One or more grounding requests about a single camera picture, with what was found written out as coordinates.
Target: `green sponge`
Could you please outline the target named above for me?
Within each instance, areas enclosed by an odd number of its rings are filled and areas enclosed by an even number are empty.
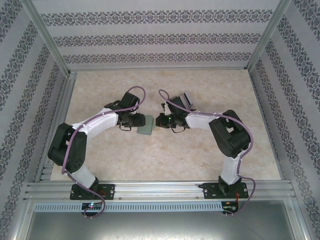
[[[154,118],[152,115],[144,115],[145,117],[145,125],[139,126],[137,129],[138,134],[151,135],[152,128],[154,125]]]

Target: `marble floor surface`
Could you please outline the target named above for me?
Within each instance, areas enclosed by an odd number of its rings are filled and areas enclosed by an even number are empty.
[[[256,180],[280,179],[255,93],[247,70],[125,70],[79,72],[66,123],[74,124],[98,113],[104,105],[120,100],[132,86],[146,90],[138,112],[156,118],[163,111],[158,89],[170,96],[188,92],[194,107],[203,112],[234,110],[251,129],[254,147],[245,156],[240,173]],[[139,89],[132,91],[142,98]],[[174,134],[155,127],[152,135],[107,129],[87,143],[85,164],[99,180],[187,181],[217,180],[223,154],[213,134],[186,129]],[[68,180],[53,168],[51,180]]]

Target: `floral patterned wall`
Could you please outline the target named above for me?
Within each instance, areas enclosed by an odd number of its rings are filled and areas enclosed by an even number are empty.
[[[279,0],[35,0],[72,70],[244,68]]]
[[[0,240],[4,240],[24,183],[35,179],[65,78],[18,0],[0,0],[0,56]]]
[[[294,0],[250,73],[285,179],[320,239],[320,1]]]

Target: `purple cable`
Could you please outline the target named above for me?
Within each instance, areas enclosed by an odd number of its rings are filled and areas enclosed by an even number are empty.
[[[240,165],[241,165],[241,163],[242,163],[242,159],[243,159],[243,157],[244,157],[245,155],[247,155],[247,154],[251,151],[251,149],[252,149],[253,146],[254,146],[254,136],[252,135],[250,129],[249,129],[243,122],[239,121],[238,119],[235,119],[235,118],[233,118],[233,117],[231,117],[231,116],[223,115],[222,113],[207,113],[207,112],[200,112],[200,111],[195,112],[195,111],[191,111],[191,110],[189,110],[189,109],[186,109],[186,108],[184,108],[184,107],[181,107],[181,106],[179,106],[179,105],[171,102],[171,101],[169,100],[169,93],[168,93],[167,91],[163,90],[163,89],[159,89],[158,93],[159,93],[159,95],[160,95],[167,103],[170,103],[171,105],[175,106],[175,107],[178,108],[178,109],[181,109],[181,110],[186,111],[187,113],[191,113],[191,114],[197,113],[197,114],[203,115],[203,116],[214,116],[214,117],[229,119],[229,120],[231,120],[231,121],[239,124],[240,126],[242,126],[242,127],[244,128],[244,130],[248,133],[248,135],[249,135],[249,137],[250,137],[250,142],[251,142],[251,143],[249,144],[248,149],[240,156],[239,162],[238,162],[238,166],[237,166],[237,168],[236,168],[236,173],[238,174],[238,176],[239,176],[240,178],[246,179],[246,180],[250,180],[250,181],[252,181],[252,183],[253,183],[253,188],[252,188],[252,191],[251,191],[250,196],[248,197],[247,201],[246,201],[245,204],[242,206],[242,208],[239,209],[235,214],[237,214],[237,213],[239,213],[240,211],[242,211],[242,210],[247,206],[247,204],[249,203],[250,199],[253,197],[254,192],[255,192],[255,190],[256,190],[256,181],[255,181],[253,178],[240,175]]]
[[[97,114],[97,115],[89,118],[87,121],[85,121],[83,124],[81,124],[81,125],[73,132],[73,134],[72,134],[72,136],[71,136],[71,138],[70,138],[68,147],[66,148],[66,152],[65,152],[65,156],[64,156],[64,160],[63,160],[63,164],[62,164],[61,174],[67,173],[68,177],[69,177],[72,181],[74,181],[75,184],[77,184],[79,187],[83,188],[84,190],[86,190],[86,191],[88,191],[88,192],[90,192],[90,193],[98,196],[98,197],[101,198],[101,200],[102,200],[103,208],[102,208],[101,211],[98,212],[96,215],[91,216],[90,219],[96,218],[96,217],[98,217],[99,215],[101,215],[101,214],[104,212],[105,207],[106,207],[106,201],[105,201],[104,198],[103,198],[101,195],[99,195],[98,193],[96,193],[96,192],[90,190],[89,188],[86,188],[86,187],[83,186],[82,184],[78,183],[77,180],[75,180],[75,179],[72,177],[72,175],[71,175],[68,171],[66,171],[66,165],[67,165],[67,160],[68,160],[69,153],[70,153],[70,148],[71,148],[71,145],[72,145],[72,143],[73,143],[73,141],[74,141],[74,138],[75,138],[77,132],[79,132],[80,129],[82,129],[86,124],[90,123],[92,120],[94,120],[94,119],[96,119],[96,118],[99,118],[99,117],[101,117],[101,116],[103,116],[103,115],[106,115],[106,114],[124,112],[124,111],[129,111],[129,110],[138,108],[138,107],[145,101],[145,99],[146,99],[146,91],[145,91],[145,89],[144,89],[143,87],[141,87],[141,86],[133,86],[133,87],[129,88],[128,91],[126,91],[126,92],[127,92],[127,93],[130,92],[132,89],[141,89],[141,90],[143,91],[143,98],[142,98],[142,100],[141,100],[137,105],[132,106],[132,107],[128,107],[128,108],[123,108],[123,109],[111,110],[111,111],[103,112],[103,113]],[[88,216],[86,215],[86,211],[87,211],[87,209],[85,209],[85,210],[84,210],[84,213],[83,213],[85,218],[88,217]]]

